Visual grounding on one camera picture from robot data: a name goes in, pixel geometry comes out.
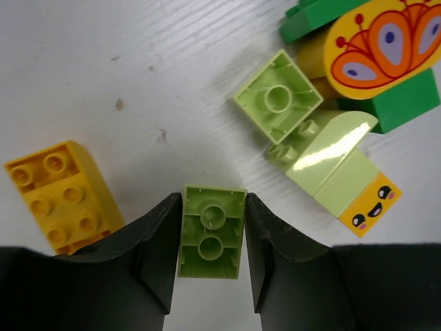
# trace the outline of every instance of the smiling mouth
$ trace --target smiling mouth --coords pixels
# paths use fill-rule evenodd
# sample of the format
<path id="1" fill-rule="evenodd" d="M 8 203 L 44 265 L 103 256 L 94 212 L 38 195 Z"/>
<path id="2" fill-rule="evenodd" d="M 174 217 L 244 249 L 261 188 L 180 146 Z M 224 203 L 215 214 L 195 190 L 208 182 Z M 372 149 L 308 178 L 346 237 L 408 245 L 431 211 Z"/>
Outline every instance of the smiling mouth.
<path id="1" fill-rule="evenodd" d="M 378 215 L 380 215 L 382 211 L 383 211 L 383 206 L 381 202 L 379 202 L 375 205 L 374 208 L 372 208 L 372 210 L 368 213 L 367 216 L 371 218 L 378 217 Z"/>

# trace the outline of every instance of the brown spot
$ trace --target brown spot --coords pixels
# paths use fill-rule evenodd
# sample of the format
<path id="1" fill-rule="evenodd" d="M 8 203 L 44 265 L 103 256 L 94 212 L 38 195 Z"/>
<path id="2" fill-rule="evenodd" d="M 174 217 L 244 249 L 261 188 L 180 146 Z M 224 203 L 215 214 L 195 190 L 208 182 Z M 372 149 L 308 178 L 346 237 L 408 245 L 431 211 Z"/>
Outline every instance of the brown spot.
<path id="1" fill-rule="evenodd" d="M 167 131 L 161 129 L 161 135 L 156 140 L 157 143 L 167 143 Z"/>
<path id="2" fill-rule="evenodd" d="M 122 110 L 122 109 L 124 109 L 124 101 L 123 101 L 122 99 L 118 99 L 118 100 L 116 100 L 115 108 L 116 108 L 117 110 Z"/>

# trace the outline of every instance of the toy block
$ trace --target toy block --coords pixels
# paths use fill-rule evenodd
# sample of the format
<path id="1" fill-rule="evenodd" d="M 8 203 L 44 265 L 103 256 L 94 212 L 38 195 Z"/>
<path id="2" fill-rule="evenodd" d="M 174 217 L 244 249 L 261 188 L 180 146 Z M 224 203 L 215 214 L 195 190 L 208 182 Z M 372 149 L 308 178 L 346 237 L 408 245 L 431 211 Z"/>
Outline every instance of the toy block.
<path id="1" fill-rule="evenodd" d="M 185 186 L 178 276 L 237 279 L 246 190 Z"/>
<path id="2" fill-rule="evenodd" d="M 314 199 L 338 218 L 379 173 L 379 169 L 356 148 L 320 187 Z"/>
<path id="3" fill-rule="evenodd" d="M 300 0 L 286 12 L 287 20 L 279 30 L 282 40 L 285 44 L 293 43 L 366 2 L 368 0 Z"/>
<path id="4" fill-rule="evenodd" d="M 440 5 L 371 0 L 305 40 L 298 67 L 309 79 L 326 77 L 344 98 L 372 99 L 441 58 Z"/>
<path id="5" fill-rule="evenodd" d="M 440 105 L 440 97 L 431 68 L 400 85 L 367 100 L 339 99 L 341 110 L 368 112 L 377 117 L 375 133 L 388 133 Z"/>
<path id="6" fill-rule="evenodd" d="M 401 195 L 400 189 L 380 173 L 339 219 L 359 237 L 363 237 Z"/>
<path id="7" fill-rule="evenodd" d="M 317 110 L 266 157 L 313 197 L 377 122 L 364 112 Z"/>
<path id="8" fill-rule="evenodd" d="M 233 101 L 276 145 L 323 101 L 289 55 L 280 50 Z"/>
<path id="9" fill-rule="evenodd" d="M 4 166 L 56 253 L 72 254 L 124 226 L 98 167 L 79 144 L 60 143 Z"/>

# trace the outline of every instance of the white table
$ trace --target white table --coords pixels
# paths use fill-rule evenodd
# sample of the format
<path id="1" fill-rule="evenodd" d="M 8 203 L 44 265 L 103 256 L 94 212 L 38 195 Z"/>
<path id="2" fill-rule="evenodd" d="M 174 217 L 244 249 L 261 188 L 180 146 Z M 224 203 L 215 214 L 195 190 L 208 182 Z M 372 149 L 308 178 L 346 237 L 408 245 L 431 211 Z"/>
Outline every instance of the white table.
<path id="1" fill-rule="evenodd" d="M 194 183 L 248 188 L 327 245 L 440 242 L 440 108 L 362 143 L 404 196 L 358 239 L 262 158 L 268 140 L 226 102 L 282 47 L 294 2 L 3 0 L 1 161 L 78 141 L 129 222 Z M 53 254 L 5 172 L 0 182 L 0 244 Z M 245 246 L 238 281 L 176 280 L 174 330 L 260 330 Z"/>

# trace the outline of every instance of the green block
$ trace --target green block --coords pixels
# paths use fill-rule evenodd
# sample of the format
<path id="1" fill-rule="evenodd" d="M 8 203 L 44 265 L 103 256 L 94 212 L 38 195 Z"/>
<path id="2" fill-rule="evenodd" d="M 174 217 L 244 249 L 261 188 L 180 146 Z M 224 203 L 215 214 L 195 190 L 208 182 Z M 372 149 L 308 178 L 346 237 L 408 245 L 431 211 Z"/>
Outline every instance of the green block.
<path id="1" fill-rule="evenodd" d="M 185 186 L 178 276 L 237 279 L 246 190 Z"/>
<path id="2" fill-rule="evenodd" d="M 278 144 L 323 98 L 289 55 L 280 50 L 233 96 L 233 101 Z"/>
<path id="3" fill-rule="evenodd" d="M 341 110 L 358 110 L 378 118 L 375 133 L 388 133 L 440 105 L 431 68 L 367 100 L 339 99 Z"/>
<path id="4" fill-rule="evenodd" d="M 287 20 L 280 27 L 285 44 L 293 43 L 306 34 L 321 28 L 368 0 L 306 0 L 286 12 Z"/>
<path id="5" fill-rule="evenodd" d="M 270 146 L 266 157 L 314 196 L 376 124 L 364 112 L 317 110 L 280 145 Z"/>
<path id="6" fill-rule="evenodd" d="M 379 169 L 359 149 L 355 149 L 323 184 L 314 199 L 338 218 L 379 173 Z"/>

